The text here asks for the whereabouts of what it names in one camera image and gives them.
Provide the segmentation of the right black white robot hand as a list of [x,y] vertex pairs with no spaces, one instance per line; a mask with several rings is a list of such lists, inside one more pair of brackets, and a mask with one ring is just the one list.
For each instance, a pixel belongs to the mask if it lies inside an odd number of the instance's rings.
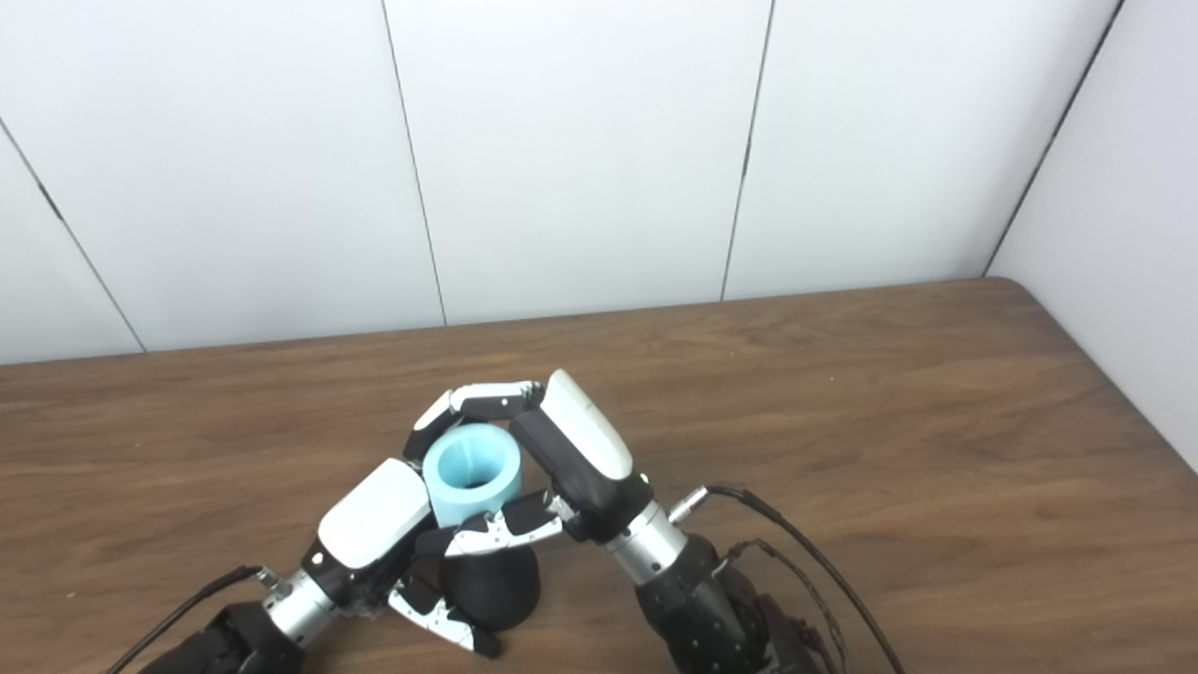
[[565,371],[538,381],[484,383],[449,389],[418,419],[403,456],[432,485],[428,455],[453,429],[479,430],[504,419],[547,478],[550,488],[521,496],[496,512],[473,515],[416,539],[416,554],[452,558],[485,555],[530,546],[567,533],[603,545],[634,579],[651,579],[686,545],[651,482],[594,401]]

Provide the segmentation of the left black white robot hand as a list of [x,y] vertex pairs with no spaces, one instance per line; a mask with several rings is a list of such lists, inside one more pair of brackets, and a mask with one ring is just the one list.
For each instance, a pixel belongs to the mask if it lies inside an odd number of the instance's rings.
[[496,636],[415,573],[416,541],[435,524],[420,473],[386,459],[317,523],[288,597],[276,601],[270,617],[296,644],[308,645],[337,618],[391,608],[467,652],[497,658]]

